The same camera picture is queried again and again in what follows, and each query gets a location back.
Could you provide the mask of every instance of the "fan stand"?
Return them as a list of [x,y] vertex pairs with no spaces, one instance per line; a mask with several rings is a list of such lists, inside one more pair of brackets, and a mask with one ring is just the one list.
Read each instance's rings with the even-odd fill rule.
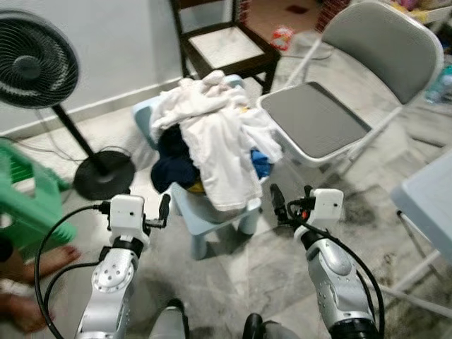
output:
[[55,105],[52,109],[88,156],[76,171],[73,181],[76,191],[88,200],[107,200],[130,193],[135,175],[131,158],[115,150],[94,153],[63,107]]

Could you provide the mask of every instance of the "fan grille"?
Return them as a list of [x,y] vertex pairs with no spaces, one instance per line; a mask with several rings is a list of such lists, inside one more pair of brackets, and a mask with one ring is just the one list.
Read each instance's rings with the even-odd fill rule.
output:
[[1,101],[24,108],[55,106],[77,81],[76,55],[57,28],[30,13],[0,13]]

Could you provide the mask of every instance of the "fan base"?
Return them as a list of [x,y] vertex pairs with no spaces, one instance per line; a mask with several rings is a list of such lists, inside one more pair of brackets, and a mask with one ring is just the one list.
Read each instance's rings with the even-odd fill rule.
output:
[[84,160],[73,181],[77,193],[88,200],[107,200],[117,194],[130,193],[129,187],[135,175],[131,158],[114,150],[104,150],[96,156],[109,170],[108,174],[99,173],[92,157]]

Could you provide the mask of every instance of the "chair backrest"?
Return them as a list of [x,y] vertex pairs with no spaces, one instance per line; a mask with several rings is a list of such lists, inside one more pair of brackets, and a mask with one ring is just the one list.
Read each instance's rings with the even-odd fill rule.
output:
[[382,3],[348,7],[326,26],[322,40],[375,73],[402,104],[425,89],[444,66],[435,34]]
[[[179,36],[184,32],[182,27],[182,21],[180,12],[186,8],[209,4],[211,2],[224,2],[225,0],[169,0],[171,2],[171,8],[174,16],[174,21],[176,23],[176,29]],[[232,5],[232,15],[231,21],[236,21],[237,18],[237,0],[231,0]]]

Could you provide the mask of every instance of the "pile of clothes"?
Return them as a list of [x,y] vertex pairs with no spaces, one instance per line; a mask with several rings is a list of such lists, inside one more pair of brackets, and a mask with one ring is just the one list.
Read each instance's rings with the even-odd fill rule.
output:
[[157,191],[176,182],[205,193],[219,211],[262,197],[259,178],[283,153],[272,139],[270,118],[248,108],[242,87],[231,88],[224,73],[214,71],[202,81],[182,79],[161,98],[150,120],[160,153],[151,172]]

